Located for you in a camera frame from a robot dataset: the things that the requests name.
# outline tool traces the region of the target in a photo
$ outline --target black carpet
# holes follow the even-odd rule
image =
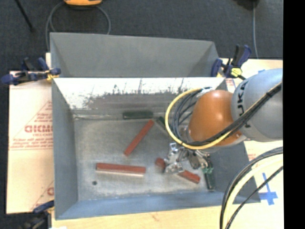
[[[61,0],[20,0],[31,32],[14,0],[0,0],[0,76],[19,69],[24,57],[35,64],[47,51],[45,26]],[[104,0],[113,35],[213,41],[218,55],[232,57],[236,44],[248,45],[251,58],[283,59],[284,0]],[[56,31],[106,33],[97,9],[60,7]],[[0,229],[16,229],[31,214],[5,215],[8,146],[8,89],[0,88]]]

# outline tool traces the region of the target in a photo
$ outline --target blue clamp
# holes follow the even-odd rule
[[[13,74],[6,74],[1,77],[1,82],[7,85],[18,85],[25,82],[32,82],[47,79],[50,80],[58,77],[61,73],[60,68],[49,69],[47,63],[43,58],[38,59],[40,65],[39,71],[31,72],[29,68],[33,68],[28,58],[25,58],[21,64],[21,71]]]
[[[228,60],[227,64],[224,64],[221,59],[216,59],[212,65],[211,76],[216,77],[218,72],[222,69],[223,75],[226,78],[245,78],[242,76],[243,71],[241,67],[244,62],[246,62],[251,55],[251,49],[245,45],[241,48],[239,45],[236,46],[234,57]]]

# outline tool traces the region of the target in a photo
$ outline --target clamp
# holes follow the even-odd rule
[[[49,209],[52,207],[54,207],[54,200],[36,207],[33,210],[33,214],[37,214],[37,216],[26,221],[22,226],[18,226],[18,229],[38,229],[44,222],[47,223],[47,228],[50,228],[51,213]]]
[[[6,74],[1,77],[1,82],[7,85],[18,85],[21,83],[27,83],[32,81],[38,81],[46,79],[50,81],[54,77],[58,77],[61,73],[60,68],[50,69],[43,58],[38,59],[40,70],[30,72],[30,68],[33,68],[28,58],[24,58],[21,64],[21,71],[13,74]]]
[[[215,179],[213,174],[213,164],[209,154],[201,154],[198,150],[189,155],[189,161],[193,169],[201,168],[206,186],[209,191],[215,190]]]
[[[243,63],[248,60],[251,53],[252,51],[247,45],[244,45],[243,48],[241,48],[240,45],[236,45],[234,57],[232,60],[229,58],[227,64],[224,64],[219,58],[215,60],[214,64],[212,65],[211,76],[216,77],[222,68],[222,74],[224,77],[240,78],[245,80],[245,78],[242,76],[243,71],[241,67]]]

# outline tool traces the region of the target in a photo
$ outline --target black cable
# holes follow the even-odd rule
[[[251,106],[242,116],[240,116],[237,120],[235,120],[232,124],[230,124],[229,126],[227,126],[224,130],[222,130],[221,132],[215,134],[214,136],[204,140],[204,141],[196,141],[196,142],[189,142],[187,140],[182,140],[181,139],[181,135],[179,133],[179,128],[178,128],[178,124],[179,124],[179,116],[178,113],[179,111],[183,108],[183,105],[194,95],[198,94],[201,90],[195,91],[190,93],[189,95],[187,95],[182,101],[181,103],[177,106],[177,108],[174,111],[173,114],[173,121],[172,121],[172,133],[178,138],[180,139],[183,143],[187,144],[187,145],[192,145],[192,146],[203,146],[203,145],[207,145],[219,138],[221,138],[223,135],[229,133],[227,137],[233,135],[236,131],[238,131],[240,128],[242,128],[245,123],[252,118],[252,116],[276,93],[278,93],[280,90],[282,89],[282,83],[279,83],[277,86],[275,86],[274,88],[270,89],[263,97],[261,97],[261,99],[259,99],[253,106]]]
[[[46,22],[46,27],[45,27],[45,37],[46,37],[46,46],[47,46],[47,50],[50,50],[50,42],[49,42],[49,27],[53,32],[56,32],[54,26],[53,26],[53,14],[63,5],[65,4],[64,1],[59,2],[57,5],[55,5],[55,7],[51,10],[47,22]],[[108,35],[111,31],[111,20],[108,16],[108,14],[100,7],[100,6],[95,6],[92,8],[97,8],[100,12],[102,12],[104,14],[104,16],[106,17],[107,23],[108,23],[108,30],[106,32],[106,34]]]
[[[281,166],[280,168],[278,168],[270,177],[268,177],[268,179],[266,179],[257,189],[255,189],[251,195],[245,200],[243,201],[240,206],[236,209],[236,211],[233,213],[233,215],[231,216],[230,220],[228,221],[228,224],[225,226],[225,229],[229,229],[231,224],[233,223],[233,220],[235,219],[235,217],[237,216],[238,212],[241,210],[241,208],[246,204],[246,202],[259,190],[261,190],[268,182],[270,182],[277,174],[279,174],[282,170],[284,169],[283,166]]]
[[[254,164],[256,164],[257,162],[269,158],[269,157],[273,157],[275,155],[280,155],[284,153],[284,149],[283,147],[278,147],[278,148],[274,148],[270,151],[267,151],[261,155],[259,155],[258,157],[254,158],[253,160],[251,160],[248,164],[246,164],[238,173],[236,173],[236,175],[234,176],[234,178],[231,180],[230,184],[228,185],[225,193],[224,193],[224,198],[222,201],[222,208],[221,208],[221,212],[220,212],[220,229],[222,229],[223,227],[223,219],[224,219],[224,211],[226,209],[226,205],[227,205],[227,200],[229,198],[229,196],[231,195],[234,187],[236,186],[236,184],[242,179],[242,177],[245,176],[246,173],[248,173],[251,169],[252,166]]]

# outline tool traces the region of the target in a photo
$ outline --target gray box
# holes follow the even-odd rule
[[[199,184],[177,175],[164,174],[156,167],[156,158],[166,156],[172,141],[157,123],[130,156],[123,155],[124,149],[147,122],[147,119],[124,120],[124,111],[151,111],[152,118],[156,119],[164,116],[168,104],[181,91],[205,86],[224,87],[223,78],[204,77],[210,67],[205,68],[206,64],[199,59],[209,58],[206,51],[195,59],[187,50],[192,45],[191,40],[173,41],[171,44],[172,39],[51,35],[52,66],[63,69],[60,78],[52,83],[56,219],[221,204],[229,182],[248,162],[243,143],[211,154],[216,182],[214,192],[207,189],[201,170],[192,170],[188,162],[183,163],[184,168],[201,176]],[[81,50],[87,43],[88,55],[87,52],[78,56],[69,54]],[[180,59],[181,55],[176,54],[179,51],[172,46],[179,48],[182,44],[187,60],[177,66],[178,62],[175,64],[172,59]],[[194,44],[193,48],[199,52],[209,43]],[[158,45],[166,52],[159,50]],[[122,65],[122,55],[128,57],[125,65]],[[153,65],[165,69],[160,72]],[[97,172],[97,162],[145,166],[146,173],[141,177],[129,177]],[[254,189],[255,182],[251,180],[237,201],[243,200]]]

